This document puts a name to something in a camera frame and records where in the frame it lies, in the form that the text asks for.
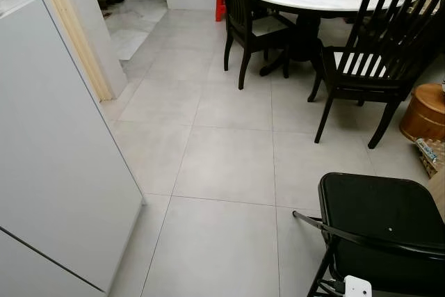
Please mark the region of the white fridge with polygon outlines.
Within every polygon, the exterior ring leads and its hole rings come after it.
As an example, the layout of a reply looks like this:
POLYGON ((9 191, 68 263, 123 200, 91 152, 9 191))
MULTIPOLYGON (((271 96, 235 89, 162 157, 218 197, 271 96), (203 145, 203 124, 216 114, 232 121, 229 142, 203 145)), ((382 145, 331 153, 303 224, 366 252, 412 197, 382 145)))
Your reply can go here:
POLYGON ((0 297, 107 297, 143 195, 55 0, 0 0, 0 297))

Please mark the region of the round wooden tub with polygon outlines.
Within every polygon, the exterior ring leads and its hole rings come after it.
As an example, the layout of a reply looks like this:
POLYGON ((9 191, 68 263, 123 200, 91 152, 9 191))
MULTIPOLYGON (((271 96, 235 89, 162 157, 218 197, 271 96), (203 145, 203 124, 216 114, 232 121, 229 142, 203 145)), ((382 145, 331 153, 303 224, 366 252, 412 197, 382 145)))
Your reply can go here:
POLYGON ((411 93, 406 113, 398 126, 411 141, 445 139, 445 94, 441 83, 425 83, 411 93))

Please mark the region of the white patterned carton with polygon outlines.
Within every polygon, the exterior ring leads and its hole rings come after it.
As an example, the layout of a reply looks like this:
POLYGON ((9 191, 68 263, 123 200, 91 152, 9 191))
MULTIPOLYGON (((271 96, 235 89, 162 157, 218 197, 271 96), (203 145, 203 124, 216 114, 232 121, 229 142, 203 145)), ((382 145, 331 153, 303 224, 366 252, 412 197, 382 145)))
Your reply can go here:
POLYGON ((436 163, 439 160, 438 154, 435 153, 432 147, 426 144, 425 139, 417 138, 414 144, 419 148, 419 151, 429 163, 436 163))

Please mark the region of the woven wicker basket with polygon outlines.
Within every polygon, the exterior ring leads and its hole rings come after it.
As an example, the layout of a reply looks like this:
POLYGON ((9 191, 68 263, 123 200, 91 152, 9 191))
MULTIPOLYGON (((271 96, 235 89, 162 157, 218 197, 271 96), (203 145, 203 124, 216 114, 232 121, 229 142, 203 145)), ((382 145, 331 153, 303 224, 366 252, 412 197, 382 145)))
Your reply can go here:
POLYGON ((445 164, 445 144, 439 139, 417 138, 414 141, 420 160, 429 177, 435 176, 445 164))

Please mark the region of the light wooden table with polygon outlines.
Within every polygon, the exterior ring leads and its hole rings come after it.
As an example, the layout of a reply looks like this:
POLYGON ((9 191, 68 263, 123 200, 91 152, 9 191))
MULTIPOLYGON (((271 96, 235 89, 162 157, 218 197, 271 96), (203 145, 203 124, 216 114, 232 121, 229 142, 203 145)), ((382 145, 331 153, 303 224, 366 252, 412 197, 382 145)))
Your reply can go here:
POLYGON ((426 188, 435 201, 442 220, 445 220, 445 170, 436 172, 426 183, 426 188))

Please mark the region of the dark wooden slatted chair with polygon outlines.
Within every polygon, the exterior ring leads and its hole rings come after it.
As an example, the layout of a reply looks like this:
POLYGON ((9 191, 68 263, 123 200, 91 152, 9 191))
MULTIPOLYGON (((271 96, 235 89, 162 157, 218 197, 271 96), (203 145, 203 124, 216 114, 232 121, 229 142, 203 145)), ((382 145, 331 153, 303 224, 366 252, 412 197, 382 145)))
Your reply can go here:
POLYGON ((255 52, 270 48, 289 50, 289 40, 296 32, 296 24, 286 17, 269 12, 254 0, 225 0, 226 42, 223 68, 229 70, 229 53, 233 42, 241 44, 243 59, 238 88, 242 90, 249 59, 255 52))
POLYGON ((370 150, 381 141, 400 103, 443 50, 445 0, 362 0, 346 45, 321 50, 308 101, 325 84, 327 99, 314 141, 321 141, 335 99, 385 104, 370 150))

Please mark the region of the black folding chair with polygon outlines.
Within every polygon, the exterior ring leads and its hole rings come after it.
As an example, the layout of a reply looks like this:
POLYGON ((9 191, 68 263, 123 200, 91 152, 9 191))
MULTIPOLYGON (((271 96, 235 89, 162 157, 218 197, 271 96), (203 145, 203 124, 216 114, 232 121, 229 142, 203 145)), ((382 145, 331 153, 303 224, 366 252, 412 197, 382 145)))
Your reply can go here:
POLYGON ((329 172, 320 217, 292 215, 325 241, 307 297, 343 297, 347 275, 374 293, 445 297, 445 224, 430 192, 410 179, 329 172))

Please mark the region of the beige wooden door frame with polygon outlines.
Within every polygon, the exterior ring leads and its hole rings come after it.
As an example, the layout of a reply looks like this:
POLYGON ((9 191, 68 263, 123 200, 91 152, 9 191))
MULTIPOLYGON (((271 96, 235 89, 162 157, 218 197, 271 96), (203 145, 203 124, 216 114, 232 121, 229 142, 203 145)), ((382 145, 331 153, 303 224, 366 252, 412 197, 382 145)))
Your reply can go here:
POLYGON ((80 77, 97 102, 117 99, 106 77, 101 61, 93 48, 76 9, 74 0, 42 0, 63 42, 73 59, 80 77))

